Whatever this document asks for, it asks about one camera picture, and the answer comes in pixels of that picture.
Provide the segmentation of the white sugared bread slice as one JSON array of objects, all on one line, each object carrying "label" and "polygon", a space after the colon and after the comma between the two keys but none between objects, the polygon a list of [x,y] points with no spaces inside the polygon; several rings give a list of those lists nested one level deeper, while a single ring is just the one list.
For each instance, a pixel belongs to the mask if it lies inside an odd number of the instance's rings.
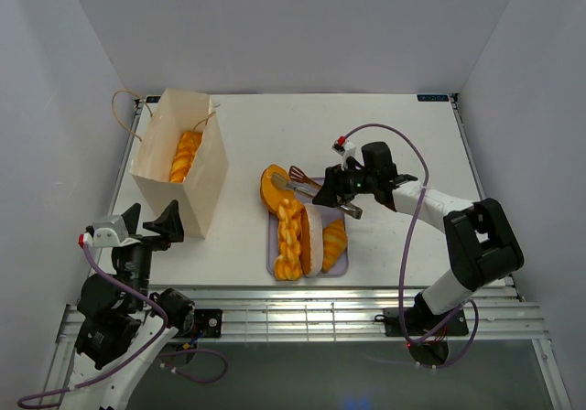
[{"label": "white sugared bread slice", "polygon": [[315,277],[322,269],[323,240],[320,211],[311,203],[301,212],[301,255],[299,257],[304,276]]}]

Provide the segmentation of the metal serving tongs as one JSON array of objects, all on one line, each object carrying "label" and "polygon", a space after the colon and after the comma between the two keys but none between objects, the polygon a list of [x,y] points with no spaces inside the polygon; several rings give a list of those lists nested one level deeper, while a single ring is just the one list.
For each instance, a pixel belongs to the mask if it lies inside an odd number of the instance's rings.
[{"label": "metal serving tongs", "polygon": [[[270,181],[272,185],[279,190],[292,190],[293,192],[314,200],[321,190],[321,184],[314,179],[308,177],[299,167],[291,166],[288,170],[288,177],[284,173],[273,172],[270,174]],[[330,204],[322,204],[316,202],[316,205],[323,207],[330,207],[351,218],[360,220],[363,215],[363,210],[351,203],[343,203],[340,200]]]}]

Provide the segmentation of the oval orange bread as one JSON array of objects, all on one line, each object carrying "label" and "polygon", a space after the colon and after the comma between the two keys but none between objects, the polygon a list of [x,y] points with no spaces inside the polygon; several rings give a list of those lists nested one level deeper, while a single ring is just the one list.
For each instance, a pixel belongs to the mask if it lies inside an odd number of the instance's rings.
[{"label": "oval orange bread", "polygon": [[288,177],[288,173],[282,167],[278,165],[268,166],[260,178],[260,197],[267,210],[272,214],[277,214],[278,204],[284,199],[293,200],[295,193],[289,189],[278,189],[272,183],[274,174]]}]

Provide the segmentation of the long twisted braided bread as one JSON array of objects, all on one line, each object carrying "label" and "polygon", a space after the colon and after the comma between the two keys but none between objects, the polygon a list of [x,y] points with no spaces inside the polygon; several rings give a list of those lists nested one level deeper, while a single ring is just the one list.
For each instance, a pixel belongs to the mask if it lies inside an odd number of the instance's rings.
[{"label": "long twisted braided bread", "polygon": [[187,131],[181,136],[169,173],[171,183],[184,181],[201,145],[201,139],[202,132]]}]

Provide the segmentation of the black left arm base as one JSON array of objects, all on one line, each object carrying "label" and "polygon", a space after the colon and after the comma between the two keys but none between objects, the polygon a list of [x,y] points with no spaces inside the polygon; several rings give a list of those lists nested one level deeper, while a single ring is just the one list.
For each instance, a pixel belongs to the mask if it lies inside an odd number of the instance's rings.
[{"label": "black left arm base", "polygon": [[190,312],[180,329],[182,338],[220,338],[222,335],[223,311],[218,308],[196,308]]}]

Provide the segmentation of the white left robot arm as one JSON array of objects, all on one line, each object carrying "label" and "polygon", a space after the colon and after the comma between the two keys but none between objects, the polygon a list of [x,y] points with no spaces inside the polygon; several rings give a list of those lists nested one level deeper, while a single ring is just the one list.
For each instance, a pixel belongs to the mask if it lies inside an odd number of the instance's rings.
[{"label": "white left robot arm", "polygon": [[[79,245],[94,273],[83,284],[77,309],[84,321],[74,344],[73,370],[63,409],[124,409],[161,349],[194,327],[194,303],[168,288],[149,293],[152,255],[184,240],[179,203],[172,200],[151,222],[141,206],[88,226]],[[142,226],[146,234],[137,233]],[[97,267],[93,249],[111,250],[114,272]]]}]

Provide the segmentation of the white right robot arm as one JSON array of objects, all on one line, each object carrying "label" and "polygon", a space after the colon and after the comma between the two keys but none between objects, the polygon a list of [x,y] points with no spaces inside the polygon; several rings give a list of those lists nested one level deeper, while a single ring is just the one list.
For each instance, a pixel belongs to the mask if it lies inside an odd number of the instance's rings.
[{"label": "white right robot arm", "polygon": [[360,219],[363,212],[352,201],[371,195],[382,206],[423,221],[445,236],[450,268],[416,295],[412,307],[399,309],[394,322],[402,333],[436,333],[476,291],[523,266],[523,253],[497,200],[463,200],[430,189],[416,177],[398,172],[384,142],[364,145],[361,161],[354,158],[354,147],[345,138],[333,149],[342,162],[326,168],[314,204]]}]

